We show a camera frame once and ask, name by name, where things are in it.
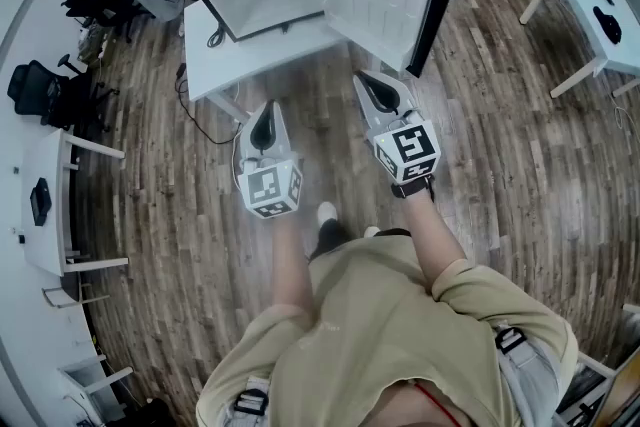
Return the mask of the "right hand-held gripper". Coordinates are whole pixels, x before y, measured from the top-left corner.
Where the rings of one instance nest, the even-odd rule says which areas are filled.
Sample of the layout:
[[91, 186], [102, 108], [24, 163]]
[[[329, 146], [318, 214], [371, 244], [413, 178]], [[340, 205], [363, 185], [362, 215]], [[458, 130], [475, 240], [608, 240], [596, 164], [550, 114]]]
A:
[[[440, 161], [440, 146], [433, 123], [412, 109], [414, 100], [407, 86], [370, 70], [355, 73], [353, 83], [370, 127], [366, 135], [374, 157], [393, 182], [407, 184], [431, 176]], [[383, 120], [386, 113], [404, 114]]]

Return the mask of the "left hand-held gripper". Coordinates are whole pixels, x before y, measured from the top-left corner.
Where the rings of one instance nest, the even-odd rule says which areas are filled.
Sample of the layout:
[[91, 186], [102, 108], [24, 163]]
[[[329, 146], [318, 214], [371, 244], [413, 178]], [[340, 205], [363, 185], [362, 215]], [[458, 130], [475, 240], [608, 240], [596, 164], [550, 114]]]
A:
[[[249, 117], [239, 148], [241, 172], [236, 180], [245, 208], [261, 219], [296, 212], [303, 175], [277, 101], [263, 103]], [[268, 156], [261, 156], [266, 150]]]

